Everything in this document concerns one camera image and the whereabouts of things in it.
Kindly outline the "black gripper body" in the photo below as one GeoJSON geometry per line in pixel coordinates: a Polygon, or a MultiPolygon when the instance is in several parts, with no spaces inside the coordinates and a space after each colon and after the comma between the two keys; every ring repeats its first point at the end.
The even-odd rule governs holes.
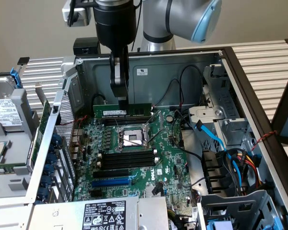
{"type": "Polygon", "coordinates": [[[112,52],[122,52],[136,37],[136,7],[132,3],[93,8],[99,42],[112,52]]]}

